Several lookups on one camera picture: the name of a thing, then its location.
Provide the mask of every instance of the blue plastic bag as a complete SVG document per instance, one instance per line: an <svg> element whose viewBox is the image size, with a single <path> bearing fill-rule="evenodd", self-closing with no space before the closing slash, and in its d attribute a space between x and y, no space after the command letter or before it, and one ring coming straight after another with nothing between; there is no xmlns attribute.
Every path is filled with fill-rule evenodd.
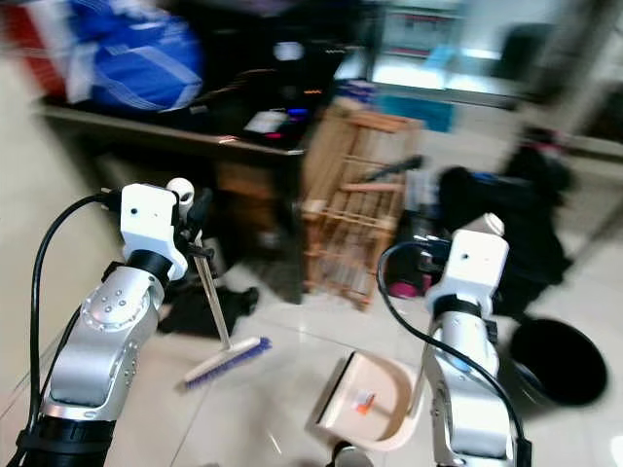
<svg viewBox="0 0 623 467"><path fill-rule="evenodd" d="M78 38L70 61L71 102L166 111L202 88L199 40L181 18L136 3L70 0Z"/></svg>

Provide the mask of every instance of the black trash bin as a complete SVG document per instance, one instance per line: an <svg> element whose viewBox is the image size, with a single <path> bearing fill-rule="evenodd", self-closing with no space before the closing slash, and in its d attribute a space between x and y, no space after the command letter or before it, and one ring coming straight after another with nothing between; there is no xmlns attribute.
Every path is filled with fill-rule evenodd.
<svg viewBox="0 0 623 467"><path fill-rule="evenodd" d="M586 336L560 321L534 319L522 324L512 337L508 356L523 392L541 404L590 404L607 385L602 354Z"/></svg>

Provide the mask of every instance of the desk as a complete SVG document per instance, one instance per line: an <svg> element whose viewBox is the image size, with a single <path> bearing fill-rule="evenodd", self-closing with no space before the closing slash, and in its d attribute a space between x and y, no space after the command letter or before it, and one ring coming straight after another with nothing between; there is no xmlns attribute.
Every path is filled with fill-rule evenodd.
<svg viewBox="0 0 623 467"><path fill-rule="evenodd" d="M153 155L149 154L148 163L175 170L181 176L188 176L194 182L210 187L214 186L214 180L202 179L202 174L208 172L202 169L215 162L238 162L270 169L274 175L280 221L287 233L283 251L287 270L283 272L285 290L282 295L290 303L301 302L304 280L301 170L305 148L313 133L312 124L302 133L302 137L297 138L296 144L288 148L271 147L228 135L205 134L180 126L104 115L49 99L41 102L38 113L92 185L107 185L106 174L96 159L105 145L111 142L157 150ZM171 152L176 157L165 158L162 151Z"/></svg>

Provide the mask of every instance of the dustpan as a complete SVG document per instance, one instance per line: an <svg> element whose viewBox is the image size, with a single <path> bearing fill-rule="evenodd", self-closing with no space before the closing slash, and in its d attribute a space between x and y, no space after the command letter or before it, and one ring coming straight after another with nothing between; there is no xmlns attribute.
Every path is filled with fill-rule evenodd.
<svg viewBox="0 0 623 467"><path fill-rule="evenodd" d="M398 449L418 424L422 381L395 360L355 351L316 425L362 449Z"/></svg>

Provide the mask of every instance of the wooden crate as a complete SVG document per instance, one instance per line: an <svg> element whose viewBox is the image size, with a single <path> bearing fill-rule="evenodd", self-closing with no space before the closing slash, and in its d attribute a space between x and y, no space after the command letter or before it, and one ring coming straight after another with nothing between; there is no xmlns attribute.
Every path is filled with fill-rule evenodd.
<svg viewBox="0 0 623 467"><path fill-rule="evenodd" d="M376 289L376 265L389 246L402 211L405 174L384 178L387 192L348 192L366 174L415 152L419 122L373 113L330 110L306 162L309 290L329 289L365 308Z"/></svg>

